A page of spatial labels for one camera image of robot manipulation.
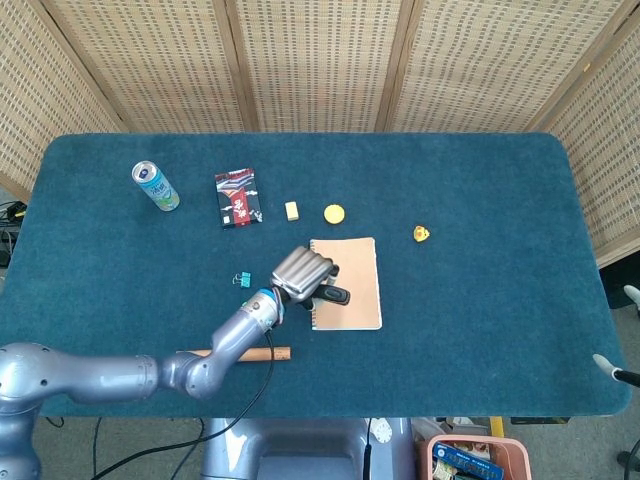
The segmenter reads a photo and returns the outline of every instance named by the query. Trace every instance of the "yellow lid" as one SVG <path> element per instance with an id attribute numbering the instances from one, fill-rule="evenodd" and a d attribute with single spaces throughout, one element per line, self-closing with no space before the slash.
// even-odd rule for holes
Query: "yellow lid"
<path id="1" fill-rule="evenodd" d="M 324 219 L 333 225 L 340 223 L 344 220 L 344 208 L 337 204 L 329 205 L 324 209 Z"/>

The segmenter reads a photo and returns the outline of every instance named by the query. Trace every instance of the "small yellow toy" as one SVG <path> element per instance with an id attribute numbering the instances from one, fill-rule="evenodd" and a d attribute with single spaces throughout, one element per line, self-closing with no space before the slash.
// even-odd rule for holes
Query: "small yellow toy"
<path id="1" fill-rule="evenodd" d="M 337 204 L 329 205 L 324 209 L 324 219 L 332 225 L 342 222 L 344 220 L 344 208 Z"/>
<path id="2" fill-rule="evenodd" d="M 413 229 L 413 239 L 416 242 L 424 242 L 430 235 L 429 230 L 424 228 L 422 225 L 418 225 Z"/>

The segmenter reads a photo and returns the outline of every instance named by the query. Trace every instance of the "plastic bin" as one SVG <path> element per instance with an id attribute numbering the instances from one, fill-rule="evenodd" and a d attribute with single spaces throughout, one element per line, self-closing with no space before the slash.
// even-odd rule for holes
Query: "plastic bin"
<path id="1" fill-rule="evenodd" d="M 420 444 L 420 480 L 433 480 L 433 445 L 436 442 L 476 442 L 492 445 L 495 463 L 504 468 L 505 480 L 531 480 L 529 454 L 519 441 L 479 435 L 438 435 Z"/>

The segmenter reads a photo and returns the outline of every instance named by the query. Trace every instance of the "wooden stick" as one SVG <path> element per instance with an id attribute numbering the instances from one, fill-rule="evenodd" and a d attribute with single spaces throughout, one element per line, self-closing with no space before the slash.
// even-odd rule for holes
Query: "wooden stick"
<path id="1" fill-rule="evenodd" d="M 276 360 L 291 360 L 291 347 L 275 347 L 274 358 Z M 201 357 L 206 357 L 211 350 L 187 350 Z M 240 357 L 239 362 L 268 362 L 271 360 L 271 349 L 268 347 L 250 348 Z"/>

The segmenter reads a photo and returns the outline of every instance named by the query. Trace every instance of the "notebook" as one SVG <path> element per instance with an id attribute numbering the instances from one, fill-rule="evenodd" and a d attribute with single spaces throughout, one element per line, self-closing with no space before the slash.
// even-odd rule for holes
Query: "notebook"
<path id="1" fill-rule="evenodd" d="M 349 305 L 315 300 L 314 330 L 378 330 L 382 327 L 376 246 L 373 238 L 311 240 L 311 250 L 340 267 L 335 282 L 351 293 Z"/>

